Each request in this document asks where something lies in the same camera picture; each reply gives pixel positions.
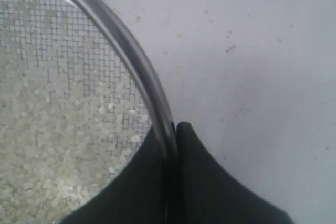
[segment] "sieve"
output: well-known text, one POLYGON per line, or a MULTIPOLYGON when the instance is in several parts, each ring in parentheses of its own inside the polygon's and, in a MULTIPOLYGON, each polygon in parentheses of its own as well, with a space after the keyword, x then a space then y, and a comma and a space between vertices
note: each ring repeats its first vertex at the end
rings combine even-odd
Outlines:
POLYGON ((0 218, 292 223, 175 133, 148 58, 102 0, 0 0, 0 218))

